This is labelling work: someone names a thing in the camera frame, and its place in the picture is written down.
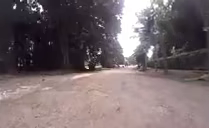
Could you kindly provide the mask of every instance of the sky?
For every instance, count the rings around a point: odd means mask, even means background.
[[[123,18],[121,20],[121,33],[118,35],[118,41],[123,48],[123,55],[129,57],[133,54],[136,47],[140,44],[138,38],[131,38],[137,34],[134,32],[133,25],[138,21],[137,12],[141,12],[150,5],[149,0],[125,0],[123,9]]]

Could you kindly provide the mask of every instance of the sunlight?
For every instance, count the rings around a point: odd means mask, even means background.
[[[124,56],[129,57],[133,51],[140,44],[137,34],[134,32],[133,26],[137,23],[138,19],[136,13],[150,4],[149,0],[125,0],[123,9],[123,18],[121,20],[122,31],[118,35],[118,40],[123,48]]]

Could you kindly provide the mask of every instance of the tree canopy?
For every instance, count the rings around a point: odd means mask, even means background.
[[[91,69],[122,60],[122,0],[0,0],[3,69]]]

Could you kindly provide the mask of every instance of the ground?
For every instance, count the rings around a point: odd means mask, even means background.
[[[132,69],[7,78],[0,128],[209,128],[209,86]]]

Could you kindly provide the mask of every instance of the gravel path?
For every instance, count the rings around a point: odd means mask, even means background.
[[[15,78],[0,128],[209,128],[209,87],[131,69]]]

